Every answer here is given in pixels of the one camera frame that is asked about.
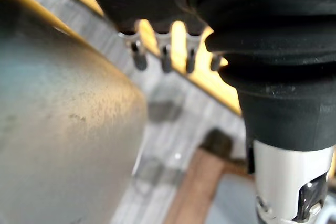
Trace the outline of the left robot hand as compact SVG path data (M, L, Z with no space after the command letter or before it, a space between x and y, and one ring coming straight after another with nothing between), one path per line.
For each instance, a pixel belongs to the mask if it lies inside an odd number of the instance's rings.
M128 38L180 19L228 64L246 126L260 223L315 223L335 146L335 0L96 0Z

